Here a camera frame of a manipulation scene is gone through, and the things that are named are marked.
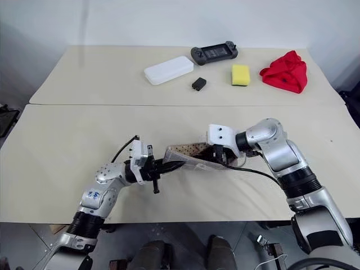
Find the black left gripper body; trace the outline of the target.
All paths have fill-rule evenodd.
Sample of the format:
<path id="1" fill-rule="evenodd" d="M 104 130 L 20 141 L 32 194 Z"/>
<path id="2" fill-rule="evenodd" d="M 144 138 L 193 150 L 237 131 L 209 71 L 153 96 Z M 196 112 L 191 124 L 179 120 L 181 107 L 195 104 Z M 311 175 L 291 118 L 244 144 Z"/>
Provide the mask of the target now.
<path id="1" fill-rule="evenodd" d="M 160 192 L 158 180 L 160 179 L 160 166 L 162 165 L 162 159 L 155 159 L 153 154 L 152 145 L 147 146 L 147 159 L 142 167 L 142 179 L 144 181 L 152 182 L 153 193 L 158 194 Z"/>

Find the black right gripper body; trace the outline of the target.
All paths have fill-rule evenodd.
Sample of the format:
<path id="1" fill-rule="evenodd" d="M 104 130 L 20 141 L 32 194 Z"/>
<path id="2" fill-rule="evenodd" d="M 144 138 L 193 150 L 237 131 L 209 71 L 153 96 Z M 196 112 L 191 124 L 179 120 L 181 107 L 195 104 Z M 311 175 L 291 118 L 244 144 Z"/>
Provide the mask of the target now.
<path id="1" fill-rule="evenodd" d="M 214 159 L 219 164 L 231 165 L 238 159 L 231 149 L 224 146 L 213 145 L 212 148 Z"/>

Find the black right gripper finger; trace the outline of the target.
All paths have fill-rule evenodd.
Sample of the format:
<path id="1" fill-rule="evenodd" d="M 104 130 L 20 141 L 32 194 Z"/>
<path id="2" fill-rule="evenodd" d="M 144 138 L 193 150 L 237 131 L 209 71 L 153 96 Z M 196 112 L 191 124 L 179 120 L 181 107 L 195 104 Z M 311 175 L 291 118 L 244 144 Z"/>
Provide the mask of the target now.
<path id="1" fill-rule="evenodd" d="M 212 148 L 206 148 L 199 152 L 199 159 L 206 161 L 214 161 L 214 151 Z"/>

